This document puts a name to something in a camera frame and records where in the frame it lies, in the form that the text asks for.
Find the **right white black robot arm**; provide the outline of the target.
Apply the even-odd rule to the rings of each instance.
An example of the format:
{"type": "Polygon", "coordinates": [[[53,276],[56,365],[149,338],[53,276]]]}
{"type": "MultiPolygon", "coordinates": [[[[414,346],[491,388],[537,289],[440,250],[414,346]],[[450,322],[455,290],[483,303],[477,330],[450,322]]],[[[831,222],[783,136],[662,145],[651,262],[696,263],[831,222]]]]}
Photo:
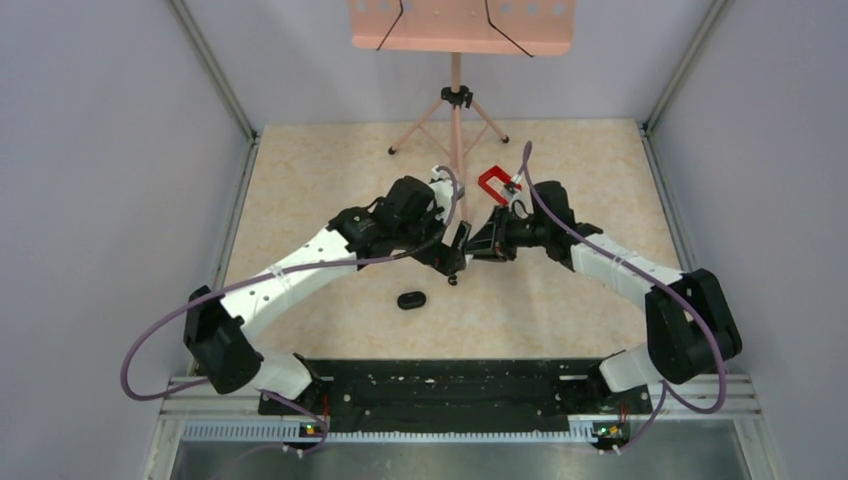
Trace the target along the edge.
{"type": "Polygon", "coordinates": [[[743,342],[718,278],[706,269],[680,271],[618,245],[602,229],[578,222],[557,181],[535,185],[524,217],[497,206],[466,245],[475,260],[513,261],[521,248],[542,248],[567,269],[599,281],[645,315],[644,343],[607,357],[587,375],[586,397],[612,412],[627,390],[675,385],[716,369],[715,360],[741,353],[743,342]]]}

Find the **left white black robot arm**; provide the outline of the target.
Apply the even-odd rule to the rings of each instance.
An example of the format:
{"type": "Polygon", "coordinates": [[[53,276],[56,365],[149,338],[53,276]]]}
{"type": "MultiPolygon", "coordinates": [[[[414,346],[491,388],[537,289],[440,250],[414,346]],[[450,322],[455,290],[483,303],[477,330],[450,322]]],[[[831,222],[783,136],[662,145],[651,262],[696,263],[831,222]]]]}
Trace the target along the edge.
{"type": "Polygon", "coordinates": [[[184,343],[214,391],[267,390],[297,413],[314,410],[317,373],[296,353],[261,352],[261,334],[311,294],[370,265],[412,258],[447,277],[463,270],[470,232],[459,219],[464,193],[447,167],[434,168],[427,182],[405,176],[371,204],[340,211],[259,274],[219,292],[196,290],[184,343]]]}

